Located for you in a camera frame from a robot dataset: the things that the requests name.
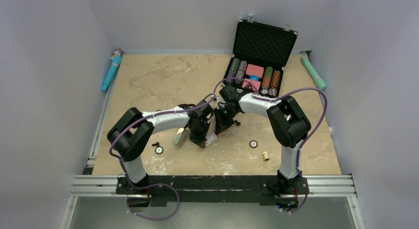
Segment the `red staple box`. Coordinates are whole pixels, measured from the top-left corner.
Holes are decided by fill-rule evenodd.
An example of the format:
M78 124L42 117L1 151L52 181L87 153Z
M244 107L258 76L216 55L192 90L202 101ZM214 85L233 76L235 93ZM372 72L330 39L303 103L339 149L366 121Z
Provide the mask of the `red staple box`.
M218 135L214 131L208 133L205 140L205 147L208 147L217 139L218 139Z

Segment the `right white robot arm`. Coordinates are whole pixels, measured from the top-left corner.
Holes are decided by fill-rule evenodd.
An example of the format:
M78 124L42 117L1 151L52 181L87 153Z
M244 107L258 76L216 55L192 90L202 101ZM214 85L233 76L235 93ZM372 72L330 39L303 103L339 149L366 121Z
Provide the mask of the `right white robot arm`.
M276 140L281 145L281 164L277 171L274 189L277 193L289 193L302 179L300 171L300 152L308 137L311 123L298 102L287 96L281 100L254 97L251 93L238 92L226 85L219 91L215 114L215 134L229 129L235 124L238 113L252 113L266 117Z

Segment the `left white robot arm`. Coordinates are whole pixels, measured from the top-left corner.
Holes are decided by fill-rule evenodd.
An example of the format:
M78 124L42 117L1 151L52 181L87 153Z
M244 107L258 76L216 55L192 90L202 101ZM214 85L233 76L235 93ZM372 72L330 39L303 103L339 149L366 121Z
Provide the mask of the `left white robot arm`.
M118 153L123 170L130 178L128 188L136 194L147 189L148 174L141 154L151 135L186 128L190 131L189 140L205 148L212 116L213 108L204 100L197 105L181 104L166 111L140 112L135 107L128 109L107 134L111 149Z

